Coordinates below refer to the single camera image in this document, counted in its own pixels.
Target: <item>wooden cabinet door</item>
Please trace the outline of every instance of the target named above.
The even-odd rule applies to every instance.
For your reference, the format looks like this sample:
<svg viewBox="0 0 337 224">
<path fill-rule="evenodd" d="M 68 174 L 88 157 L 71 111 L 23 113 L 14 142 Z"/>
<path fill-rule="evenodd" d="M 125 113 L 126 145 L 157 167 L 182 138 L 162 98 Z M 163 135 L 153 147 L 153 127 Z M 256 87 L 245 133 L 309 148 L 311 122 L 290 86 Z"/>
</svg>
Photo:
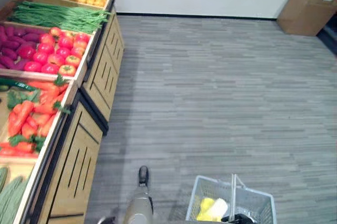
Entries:
<svg viewBox="0 0 337 224">
<path fill-rule="evenodd" d="M 103 48 L 101 56 L 96 60 L 89 81 L 84 83 L 83 87 L 104 118 L 109 121 L 118 74 L 106 47 Z"/>
<path fill-rule="evenodd" d="M 78 103 L 39 223 L 83 223 L 103 132 Z"/>
<path fill-rule="evenodd" d="M 110 53 L 114 67 L 117 73 L 119 73 L 124 52 L 124 42 L 117 15 L 115 14 L 112 17 L 113 19 L 105 45 Z"/>
</svg>

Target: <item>white plastic basket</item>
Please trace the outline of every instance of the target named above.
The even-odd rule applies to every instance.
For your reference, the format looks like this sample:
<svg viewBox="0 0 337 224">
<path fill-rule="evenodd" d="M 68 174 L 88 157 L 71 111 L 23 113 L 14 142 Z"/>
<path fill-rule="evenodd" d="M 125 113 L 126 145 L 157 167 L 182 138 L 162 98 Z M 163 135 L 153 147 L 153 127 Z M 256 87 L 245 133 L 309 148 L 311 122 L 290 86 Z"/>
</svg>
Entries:
<svg viewBox="0 0 337 224">
<path fill-rule="evenodd" d="M 200 203 L 204 198 L 224 199 L 229 209 L 224 217 L 230 213 L 232 199 L 231 183 L 197 176 L 195 179 L 186 220 L 196 220 L 200 212 Z M 250 216 L 259 224 L 276 224 L 274 198 L 271 194 L 249 189 L 245 186 L 236 186 L 235 214 L 243 213 Z"/>
</svg>

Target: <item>red tomato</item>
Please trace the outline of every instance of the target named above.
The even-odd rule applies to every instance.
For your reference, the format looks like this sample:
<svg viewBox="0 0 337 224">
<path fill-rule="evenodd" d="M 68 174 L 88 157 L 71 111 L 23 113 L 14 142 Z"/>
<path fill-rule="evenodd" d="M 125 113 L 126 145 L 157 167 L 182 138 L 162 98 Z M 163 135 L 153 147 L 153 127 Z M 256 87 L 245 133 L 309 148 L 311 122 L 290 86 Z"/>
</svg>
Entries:
<svg viewBox="0 0 337 224">
<path fill-rule="evenodd" d="M 70 50 L 65 47 L 60 47 L 56 50 L 56 54 L 62 56 L 63 58 L 67 58 L 70 55 Z"/>
<path fill-rule="evenodd" d="M 50 45 L 49 43 L 41 43 L 38 45 L 37 50 L 39 52 L 44 52 L 48 55 L 53 54 L 54 53 L 54 46 Z"/>
<path fill-rule="evenodd" d="M 40 43 L 55 45 L 54 38 L 49 33 L 40 34 Z"/>
<path fill-rule="evenodd" d="M 51 54 L 48 56 L 48 62 L 60 67 L 64 64 L 64 58 L 59 54 Z"/>
<path fill-rule="evenodd" d="M 46 65 L 42 66 L 41 72 L 47 73 L 47 74 L 57 74 L 58 73 L 58 66 L 55 65 L 55 64 L 47 63 Z"/>
<path fill-rule="evenodd" d="M 33 60 L 34 60 L 34 62 L 39 62 L 42 65 L 44 65 L 48 61 L 48 55 L 46 53 L 44 53 L 44 52 L 36 52 L 33 55 Z"/>
<path fill-rule="evenodd" d="M 88 45 L 88 43 L 86 43 L 85 41 L 75 41 L 74 42 L 74 47 L 81 47 L 86 49 L 86 46 Z"/>
<path fill-rule="evenodd" d="M 74 42 L 74 36 L 71 32 L 65 31 L 65 32 L 63 32 L 63 36 L 70 38 L 72 40 L 72 42 Z"/>
<path fill-rule="evenodd" d="M 62 65 L 58 71 L 61 75 L 74 76 L 76 68 L 72 65 Z"/>
<path fill-rule="evenodd" d="M 90 36 L 86 33 L 77 33 L 75 35 L 75 41 L 84 41 L 86 43 L 89 43 Z"/>
<path fill-rule="evenodd" d="M 62 35 L 62 30 L 58 27 L 53 27 L 50 29 L 49 33 L 53 36 L 53 37 L 57 37 L 59 38 Z"/>
<path fill-rule="evenodd" d="M 71 56 L 68 56 L 66 59 L 65 59 L 65 63 L 67 65 L 72 65 L 74 66 L 75 68 L 78 68 L 79 64 L 81 62 L 81 59 L 74 56 L 74 55 L 71 55 Z"/>
<path fill-rule="evenodd" d="M 82 56 L 83 56 L 83 54 L 84 54 L 84 52 L 85 52 L 85 49 L 78 46 L 78 47 L 73 47 L 73 49 L 71 50 L 70 54 L 74 55 L 74 56 L 76 56 L 76 57 L 78 57 L 78 58 L 81 59 Z"/>
<path fill-rule="evenodd" d="M 41 72 L 42 65 L 39 62 L 27 62 L 24 70 L 30 72 Z"/>
<path fill-rule="evenodd" d="M 59 47 L 65 47 L 67 49 L 72 49 L 73 45 L 74 45 L 74 42 L 72 41 L 71 38 L 67 36 L 61 36 L 60 39 L 58 40 Z"/>
<path fill-rule="evenodd" d="M 31 59 L 35 52 L 35 49 L 30 46 L 22 46 L 18 49 L 17 54 L 23 59 Z"/>
</svg>

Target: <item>cardboard box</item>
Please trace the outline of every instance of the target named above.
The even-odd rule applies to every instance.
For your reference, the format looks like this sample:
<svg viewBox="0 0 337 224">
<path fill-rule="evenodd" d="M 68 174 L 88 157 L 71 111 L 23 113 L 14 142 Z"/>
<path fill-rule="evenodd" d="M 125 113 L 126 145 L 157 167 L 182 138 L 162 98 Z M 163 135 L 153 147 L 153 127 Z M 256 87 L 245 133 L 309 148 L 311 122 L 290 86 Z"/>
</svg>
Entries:
<svg viewBox="0 0 337 224">
<path fill-rule="evenodd" d="M 277 23 L 286 33 L 316 36 L 337 11 L 337 0 L 288 0 Z"/>
</svg>

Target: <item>gray floor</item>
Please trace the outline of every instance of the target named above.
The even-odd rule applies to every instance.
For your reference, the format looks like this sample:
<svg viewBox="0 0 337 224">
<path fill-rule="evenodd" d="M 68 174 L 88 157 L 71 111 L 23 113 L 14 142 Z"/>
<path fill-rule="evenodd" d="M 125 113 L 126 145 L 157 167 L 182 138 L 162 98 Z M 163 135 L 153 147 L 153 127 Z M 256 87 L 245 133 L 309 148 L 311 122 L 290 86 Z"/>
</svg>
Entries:
<svg viewBox="0 0 337 224">
<path fill-rule="evenodd" d="M 125 39 L 86 223 L 125 211 L 139 166 L 156 223 L 185 218 L 194 179 L 275 197 L 283 223 L 336 223 L 336 59 L 276 22 L 120 16 Z"/>
</svg>

